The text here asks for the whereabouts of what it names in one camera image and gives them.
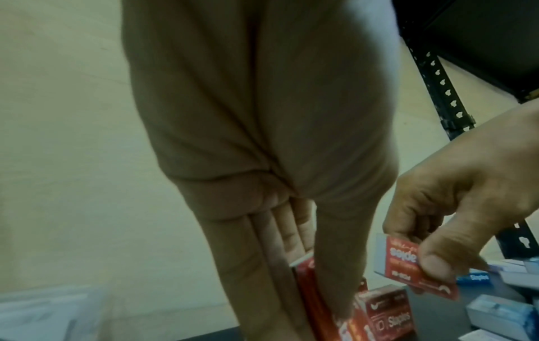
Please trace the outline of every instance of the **black perforated metal post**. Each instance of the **black perforated metal post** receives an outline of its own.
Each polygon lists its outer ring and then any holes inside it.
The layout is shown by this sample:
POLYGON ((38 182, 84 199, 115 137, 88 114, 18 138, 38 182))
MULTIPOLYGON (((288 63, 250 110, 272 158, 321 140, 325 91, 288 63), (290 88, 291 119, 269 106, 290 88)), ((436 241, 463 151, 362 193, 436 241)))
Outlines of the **black perforated metal post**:
MULTIPOLYGON (((473 129, 476 122, 464 108, 438 56, 420 39, 408 39, 406 44, 449 139, 453 140, 465 131, 473 129)), ((505 258, 539 256, 539 244, 525 221, 498 233, 496 240, 505 258)))

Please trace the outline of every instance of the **red box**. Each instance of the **red box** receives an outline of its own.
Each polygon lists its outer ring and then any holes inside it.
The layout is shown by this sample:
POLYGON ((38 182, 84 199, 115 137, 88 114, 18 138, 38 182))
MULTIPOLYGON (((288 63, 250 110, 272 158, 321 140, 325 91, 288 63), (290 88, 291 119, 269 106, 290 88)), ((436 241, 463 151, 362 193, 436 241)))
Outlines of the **red box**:
POLYGON ((426 292, 456 300, 459 289, 455 284, 428 277, 417 263, 418 245, 407 240, 378 234, 374 271, 384 277, 423 289, 426 292))
POLYGON ((354 306, 365 314, 376 341, 393 341, 415 331, 404 288, 388 285, 358 294, 354 306))
MULTIPOLYGON (((294 272, 311 328, 318 341, 376 341, 369 322, 359 307, 356 306, 354 317, 348 321, 341 321, 330 312, 317 289, 314 259, 300 263, 294 268, 294 272)), ((358 292, 366 290, 367 282, 363 280, 358 292)))

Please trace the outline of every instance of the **slotted hole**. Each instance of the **slotted hole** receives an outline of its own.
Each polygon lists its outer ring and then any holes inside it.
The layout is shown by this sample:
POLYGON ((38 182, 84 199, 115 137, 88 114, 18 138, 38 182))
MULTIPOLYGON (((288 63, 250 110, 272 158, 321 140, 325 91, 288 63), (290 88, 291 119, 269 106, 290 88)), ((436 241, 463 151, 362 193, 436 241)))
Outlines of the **slotted hole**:
POLYGON ((526 237, 520 237, 518 238, 518 240, 520 240, 520 242, 524 245, 525 248, 529 249, 529 239, 526 238, 526 237))

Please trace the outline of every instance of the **fingernail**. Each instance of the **fingernail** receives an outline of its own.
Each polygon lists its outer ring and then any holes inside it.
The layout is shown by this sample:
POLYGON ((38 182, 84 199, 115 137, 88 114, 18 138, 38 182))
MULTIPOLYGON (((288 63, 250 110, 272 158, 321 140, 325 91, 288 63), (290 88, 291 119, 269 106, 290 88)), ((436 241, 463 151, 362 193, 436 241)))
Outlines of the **fingernail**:
POLYGON ((451 265, 435 254, 431 254, 421 260, 421 268, 432 278, 444 282, 455 281, 455 271, 451 265))

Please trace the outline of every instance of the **human hand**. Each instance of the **human hand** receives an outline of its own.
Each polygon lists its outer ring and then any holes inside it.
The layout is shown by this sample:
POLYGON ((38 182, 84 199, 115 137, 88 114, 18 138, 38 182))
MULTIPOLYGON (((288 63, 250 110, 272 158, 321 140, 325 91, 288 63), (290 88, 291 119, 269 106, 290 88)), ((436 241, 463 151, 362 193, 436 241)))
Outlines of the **human hand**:
POLYGON ((538 208, 535 100, 461 135, 399 177, 383 229, 420 242, 424 271, 454 281, 484 268, 479 252, 488 240, 538 208))
POLYGON ((389 0, 124 0, 135 102, 250 341, 312 341, 289 262, 351 313, 397 174, 389 0))

